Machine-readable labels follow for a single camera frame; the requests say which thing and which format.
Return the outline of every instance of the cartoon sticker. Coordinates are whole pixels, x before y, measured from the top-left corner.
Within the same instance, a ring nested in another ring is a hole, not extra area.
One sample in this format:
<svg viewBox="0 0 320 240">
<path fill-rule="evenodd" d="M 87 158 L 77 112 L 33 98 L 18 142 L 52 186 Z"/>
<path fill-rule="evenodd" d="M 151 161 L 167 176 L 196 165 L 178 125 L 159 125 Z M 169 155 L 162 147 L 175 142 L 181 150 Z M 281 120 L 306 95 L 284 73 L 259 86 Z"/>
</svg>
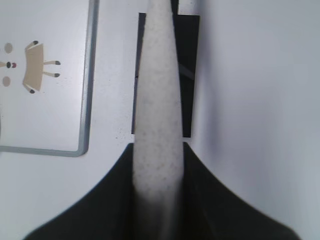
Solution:
<svg viewBox="0 0 320 240">
<path fill-rule="evenodd" d="M 6 43 L 4 46 L 4 51 L 7 54 L 10 54 L 13 51 L 13 49 L 14 48 L 11 43 Z M 39 44 L 38 41 L 33 41 L 28 46 L 26 46 L 24 52 L 26 58 L 26 70 L 22 81 L 22 85 L 29 93 L 34 94 L 35 91 L 40 91 L 43 75 L 47 75 L 53 78 L 58 78 L 60 76 L 59 73 L 50 73 L 44 71 L 45 65 L 61 65 L 61 63 L 57 60 L 44 62 L 43 44 Z M 0 68 L 7 67 L 8 69 L 15 69 L 17 66 L 17 63 L 15 62 L 8 61 L 5 63 L 0 61 Z M 8 76 L 5 76 L 2 79 L 3 86 L 8 87 L 10 83 L 11 79 Z"/>
</svg>

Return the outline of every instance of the cartoon eye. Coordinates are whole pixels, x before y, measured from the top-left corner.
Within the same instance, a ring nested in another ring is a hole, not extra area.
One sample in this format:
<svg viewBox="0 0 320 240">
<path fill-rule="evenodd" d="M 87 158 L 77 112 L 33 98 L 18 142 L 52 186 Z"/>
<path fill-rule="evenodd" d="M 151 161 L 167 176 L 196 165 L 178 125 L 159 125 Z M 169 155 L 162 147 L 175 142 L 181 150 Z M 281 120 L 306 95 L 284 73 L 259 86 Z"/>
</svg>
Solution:
<svg viewBox="0 0 320 240">
<path fill-rule="evenodd" d="M 5 77 L 2 79 L 2 84 L 3 84 L 3 86 L 5 86 L 5 87 L 9 87 L 10 84 L 11 84 L 11 79 L 10 79 L 10 77 L 5 76 Z"/>
<path fill-rule="evenodd" d="M 5 52 L 6 52 L 7 54 L 11 53 L 13 49 L 14 49 L 14 47 L 12 46 L 11 43 L 6 43 L 6 44 L 4 45 L 4 50 L 5 50 Z"/>
</svg>

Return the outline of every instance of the white tube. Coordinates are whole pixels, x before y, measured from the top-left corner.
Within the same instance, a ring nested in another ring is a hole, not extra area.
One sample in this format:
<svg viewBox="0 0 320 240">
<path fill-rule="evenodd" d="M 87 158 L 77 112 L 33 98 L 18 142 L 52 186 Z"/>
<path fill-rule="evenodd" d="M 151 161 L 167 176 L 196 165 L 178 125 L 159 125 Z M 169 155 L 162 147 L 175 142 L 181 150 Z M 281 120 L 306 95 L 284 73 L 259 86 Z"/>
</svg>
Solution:
<svg viewBox="0 0 320 240">
<path fill-rule="evenodd" d="M 176 238 L 183 179 L 182 113 L 170 0 L 150 0 L 137 86 L 136 239 Z"/>
</svg>

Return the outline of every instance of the black curved shape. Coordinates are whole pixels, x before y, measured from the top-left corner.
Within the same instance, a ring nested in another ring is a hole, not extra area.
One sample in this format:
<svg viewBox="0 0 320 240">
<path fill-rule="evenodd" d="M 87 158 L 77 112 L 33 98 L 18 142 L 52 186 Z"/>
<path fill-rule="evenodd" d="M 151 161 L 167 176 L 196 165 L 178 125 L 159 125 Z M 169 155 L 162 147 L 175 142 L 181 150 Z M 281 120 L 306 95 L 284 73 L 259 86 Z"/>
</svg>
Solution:
<svg viewBox="0 0 320 240">
<path fill-rule="evenodd" d="M 132 240 L 133 144 L 74 206 L 25 240 Z M 184 143 L 182 240 L 299 240 L 228 190 Z"/>
</svg>

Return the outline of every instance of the gray whiteboard frame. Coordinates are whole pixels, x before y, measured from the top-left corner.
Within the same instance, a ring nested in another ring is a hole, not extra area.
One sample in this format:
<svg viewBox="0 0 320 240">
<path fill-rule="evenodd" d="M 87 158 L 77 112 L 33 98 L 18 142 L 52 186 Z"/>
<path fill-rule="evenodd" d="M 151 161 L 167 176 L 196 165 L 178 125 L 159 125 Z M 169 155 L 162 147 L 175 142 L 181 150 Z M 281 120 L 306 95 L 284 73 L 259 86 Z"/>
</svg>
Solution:
<svg viewBox="0 0 320 240">
<path fill-rule="evenodd" d="M 76 151 L 62 151 L 54 149 L 0 146 L 0 152 L 75 158 L 85 154 L 88 151 L 92 108 L 92 93 L 95 71 L 99 3 L 100 0 L 89 0 L 78 149 Z"/>
</svg>

